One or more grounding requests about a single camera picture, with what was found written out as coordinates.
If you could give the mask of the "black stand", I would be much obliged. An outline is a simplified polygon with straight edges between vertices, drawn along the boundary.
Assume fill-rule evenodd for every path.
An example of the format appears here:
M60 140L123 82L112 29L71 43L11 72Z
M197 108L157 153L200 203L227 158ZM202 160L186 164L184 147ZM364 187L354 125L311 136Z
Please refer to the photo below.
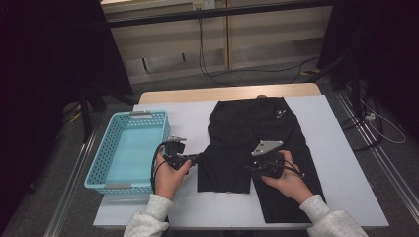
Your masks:
M136 104L136 100L131 99L126 95L117 93L116 91L101 86L97 83L88 83L83 85L79 92L79 103L81 107L81 116L84 128L84 143L87 142L93 130L90 120L89 108L92 108L95 112L102 112L107 107L107 104L102 98L103 95L111 96L112 98L128 105L133 106Z
M360 75L356 61L348 55L338 56L326 67L307 80L307 83L316 83L323 77L328 76L334 90L344 90L349 87L352 99L352 108L355 116L362 117Z

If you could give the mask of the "wooden table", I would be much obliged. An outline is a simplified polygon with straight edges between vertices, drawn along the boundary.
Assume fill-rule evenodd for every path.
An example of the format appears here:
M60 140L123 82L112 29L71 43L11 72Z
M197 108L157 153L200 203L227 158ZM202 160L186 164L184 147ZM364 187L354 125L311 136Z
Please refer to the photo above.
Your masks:
M219 100L239 100L268 97L299 97L320 95L319 87L314 83L239 86L225 88L206 88L174 91L146 92L141 95L141 104L179 103Z

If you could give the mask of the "black curtain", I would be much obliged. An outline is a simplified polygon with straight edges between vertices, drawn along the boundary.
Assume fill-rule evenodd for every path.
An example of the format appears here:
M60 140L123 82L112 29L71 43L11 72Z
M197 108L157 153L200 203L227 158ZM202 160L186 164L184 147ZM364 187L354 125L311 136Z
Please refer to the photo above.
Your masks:
M342 54L419 139L419 0L335 0L317 66Z
M0 0L0 234L51 152L63 107L131 92L101 0Z

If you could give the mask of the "person's right hand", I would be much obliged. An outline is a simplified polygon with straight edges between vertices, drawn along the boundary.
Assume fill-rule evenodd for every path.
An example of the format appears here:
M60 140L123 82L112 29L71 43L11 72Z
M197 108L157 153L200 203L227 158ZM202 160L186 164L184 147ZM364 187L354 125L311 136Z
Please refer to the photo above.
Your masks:
M313 192L302 177L288 169L285 169L278 179L263 176L262 180L267 185L279 190L284 196L295 200L298 204L303 204L313 196Z

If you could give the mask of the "white table sheet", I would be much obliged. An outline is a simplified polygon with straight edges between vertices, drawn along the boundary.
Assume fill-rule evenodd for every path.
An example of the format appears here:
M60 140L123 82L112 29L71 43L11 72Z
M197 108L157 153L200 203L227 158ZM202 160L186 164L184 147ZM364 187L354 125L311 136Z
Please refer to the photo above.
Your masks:
M328 206L347 211L365 228L388 222L366 176L323 95L287 97L310 149ZM186 151L198 153L209 144L209 116L214 101L137 104L137 111L165 110L170 132L185 137ZM267 223L254 188L247 195L199 193L193 167L174 197L169 213L172 230L297 230L307 223Z

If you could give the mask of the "black horizontal bar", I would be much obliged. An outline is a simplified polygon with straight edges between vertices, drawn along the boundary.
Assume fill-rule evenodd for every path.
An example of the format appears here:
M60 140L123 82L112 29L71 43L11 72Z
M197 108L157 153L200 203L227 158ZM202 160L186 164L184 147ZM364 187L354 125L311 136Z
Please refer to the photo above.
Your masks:
M337 1L338 0L292 0L283 3L227 7L213 10L191 11L186 13L163 14L150 17L122 18L116 20L108 20L107 25L110 28L121 28L216 17L300 10L316 7L333 6Z

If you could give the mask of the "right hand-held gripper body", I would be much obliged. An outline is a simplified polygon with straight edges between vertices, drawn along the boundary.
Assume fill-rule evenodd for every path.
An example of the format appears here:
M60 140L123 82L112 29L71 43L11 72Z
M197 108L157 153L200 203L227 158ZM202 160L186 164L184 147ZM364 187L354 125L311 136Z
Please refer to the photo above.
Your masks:
M262 140L251 152L251 165L260 170L259 175L252 175L255 180L263 176L278 179L283 174L285 160L279 152L283 144L282 141Z

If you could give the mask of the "person's left hand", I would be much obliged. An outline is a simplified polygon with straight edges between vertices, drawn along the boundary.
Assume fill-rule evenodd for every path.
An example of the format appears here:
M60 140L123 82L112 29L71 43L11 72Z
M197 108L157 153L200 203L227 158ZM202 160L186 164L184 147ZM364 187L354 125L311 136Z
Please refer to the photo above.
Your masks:
M183 183L185 176L188 174L192 162L186 161L178 170L173 169L158 153L156 157L156 165L154 168L154 180L156 195L172 200L177 190Z

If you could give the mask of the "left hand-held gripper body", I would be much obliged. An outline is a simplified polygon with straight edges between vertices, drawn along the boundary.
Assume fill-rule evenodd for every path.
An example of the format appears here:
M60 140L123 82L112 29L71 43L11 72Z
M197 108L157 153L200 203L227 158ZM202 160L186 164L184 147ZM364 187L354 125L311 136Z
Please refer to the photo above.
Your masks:
M187 160L192 161L192 165L196 164L195 155L184 155L186 138L179 136L169 136L164 144L162 156L165 161L175 170L179 170Z

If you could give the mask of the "white wall socket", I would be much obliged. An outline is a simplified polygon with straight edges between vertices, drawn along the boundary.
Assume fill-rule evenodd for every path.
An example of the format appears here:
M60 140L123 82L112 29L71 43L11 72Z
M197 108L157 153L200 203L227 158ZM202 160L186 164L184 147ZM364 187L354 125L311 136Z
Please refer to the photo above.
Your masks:
M215 0L194 0L192 5L194 10L211 10L215 8Z

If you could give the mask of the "black pants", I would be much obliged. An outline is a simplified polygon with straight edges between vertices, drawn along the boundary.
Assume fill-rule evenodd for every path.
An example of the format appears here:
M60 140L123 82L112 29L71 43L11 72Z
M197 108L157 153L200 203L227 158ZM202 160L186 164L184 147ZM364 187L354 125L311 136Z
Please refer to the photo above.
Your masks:
M254 187L267 223L307 223L299 204L253 178L251 152L261 141L281 141L315 194L322 188L297 117L283 98L219 101L209 116L209 146L198 165L200 192L248 194Z

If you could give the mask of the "light blue plastic basket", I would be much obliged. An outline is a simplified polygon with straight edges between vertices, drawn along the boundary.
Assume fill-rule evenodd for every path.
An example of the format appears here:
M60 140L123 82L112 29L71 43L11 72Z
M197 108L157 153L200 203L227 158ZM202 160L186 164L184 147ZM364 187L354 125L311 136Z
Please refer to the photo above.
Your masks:
M151 193L153 155L169 131L166 111L113 114L84 187L102 195Z

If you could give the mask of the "aluminium floor rail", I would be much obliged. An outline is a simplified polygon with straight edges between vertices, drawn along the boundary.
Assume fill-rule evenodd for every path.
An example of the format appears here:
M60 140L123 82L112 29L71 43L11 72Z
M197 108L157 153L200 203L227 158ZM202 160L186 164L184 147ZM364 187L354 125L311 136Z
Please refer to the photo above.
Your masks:
M349 121L355 126L358 134L366 143L367 150L372 152L379 166L388 177L408 211L414 220L419 224L419 197L414 193L400 172L396 169L389 155L384 151L378 142L378 140L382 138L382 132L378 132L372 122L363 121L355 116L352 109L352 103L347 95L337 93L336 97L349 116Z
M90 151L92 150L95 140L96 134L92 132L83 143L78 157L76 159L74 168L72 169L71 175L67 181L65 189L59 199L58 205L55 208L55 211L52 215L52 218L48 224L48 227L43 237L59 237L68 211L73 202L78 182L81 177L81 172L83 170L83 167L85 166L85 163L87 161Z

